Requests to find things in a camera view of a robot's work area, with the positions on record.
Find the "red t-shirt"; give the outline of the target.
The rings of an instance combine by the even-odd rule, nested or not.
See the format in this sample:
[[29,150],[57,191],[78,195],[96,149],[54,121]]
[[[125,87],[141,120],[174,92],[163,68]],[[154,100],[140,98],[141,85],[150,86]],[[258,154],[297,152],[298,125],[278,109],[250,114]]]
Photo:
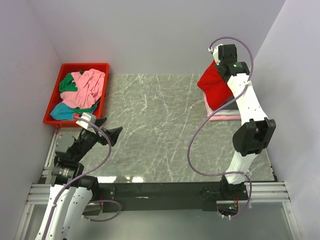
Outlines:
[[213,62],[205,70],[197,82],[197,86],[203,91],[208,106],[213,110],[220,108],[229,98],[233,96],[232,91],[224,82]]

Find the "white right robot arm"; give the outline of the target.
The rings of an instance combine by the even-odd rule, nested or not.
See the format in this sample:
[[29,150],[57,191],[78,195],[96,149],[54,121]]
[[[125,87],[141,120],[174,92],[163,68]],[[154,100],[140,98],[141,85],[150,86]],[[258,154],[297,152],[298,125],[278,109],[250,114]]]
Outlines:
[[236,46],[218,45],[213,58],[218,74],[235,98],[241,119],[241,126],[232,137],[234,155],[219,187],[221,197],[232,200],[244,192],[245,174],[257,155],[269,145],[276,122],[263,111],[251,83],[252,72],[245,62],[238,61]]

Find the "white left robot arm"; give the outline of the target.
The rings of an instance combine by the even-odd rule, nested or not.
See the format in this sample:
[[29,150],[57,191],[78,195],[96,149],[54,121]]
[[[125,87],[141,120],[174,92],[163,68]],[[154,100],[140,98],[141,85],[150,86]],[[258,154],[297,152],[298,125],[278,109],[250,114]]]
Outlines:
[[76,117],[76,124],[81,127],[77,137],[67,133],[57,139],[49,199],[37,240],[72,239],[79,220],[88,218],[83,213],[89,204],[102,208],[104,203],[111,203],[122,210],[119,202],[103,197],[98,178],[90,175],[95,169],[84,172],[81,163],[95,144],[111,149],[117,143],[123,127],[107,129],[102,126],[106,120],[84,113]]

